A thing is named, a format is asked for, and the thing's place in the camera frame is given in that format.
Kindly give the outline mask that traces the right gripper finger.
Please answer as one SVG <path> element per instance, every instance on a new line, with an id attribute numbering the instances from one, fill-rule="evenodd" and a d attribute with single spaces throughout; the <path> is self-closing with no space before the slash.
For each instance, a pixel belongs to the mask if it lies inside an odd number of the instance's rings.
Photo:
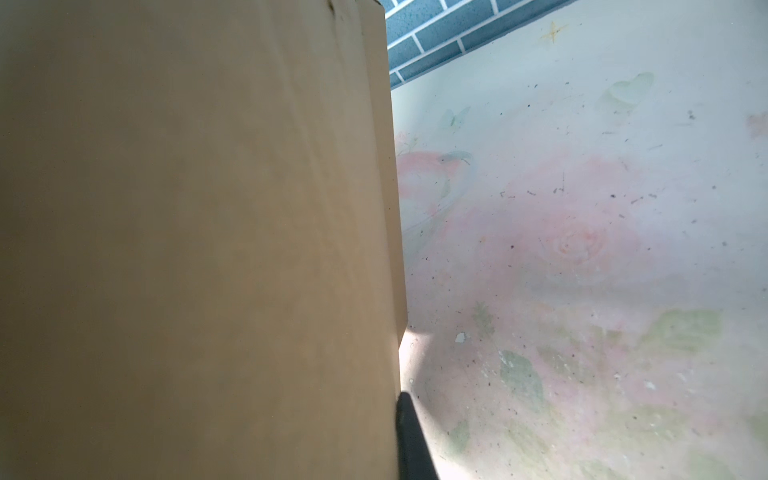
<path id="1" fill-rule="evenodd" d="M 400 480 L 438 480 L 418 415 L 408 392 L 399 394 L 395 426 Z"/>

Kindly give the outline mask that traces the brown cardboard box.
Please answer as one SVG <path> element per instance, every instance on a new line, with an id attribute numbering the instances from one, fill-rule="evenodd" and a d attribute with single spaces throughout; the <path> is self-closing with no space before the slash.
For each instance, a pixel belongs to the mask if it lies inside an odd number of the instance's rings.
<path id="1" fill-rule="evenodd" d="M 1 5 L 1 475 L 395 479 L 377 1 Z"/>

